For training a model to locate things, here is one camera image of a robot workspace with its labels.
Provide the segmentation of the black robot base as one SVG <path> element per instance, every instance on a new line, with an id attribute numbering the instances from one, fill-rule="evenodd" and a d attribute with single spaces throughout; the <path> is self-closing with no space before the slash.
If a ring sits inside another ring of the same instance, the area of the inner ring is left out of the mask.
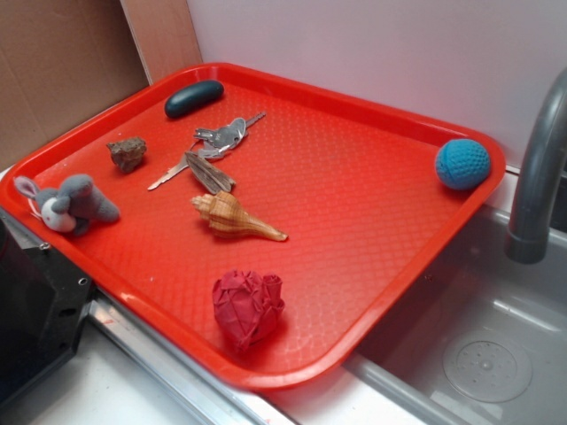
<path id="1" fill-rule="evenodd" d="M 1 211 L 1 407 L 77 352 L 95 285 Z"/>

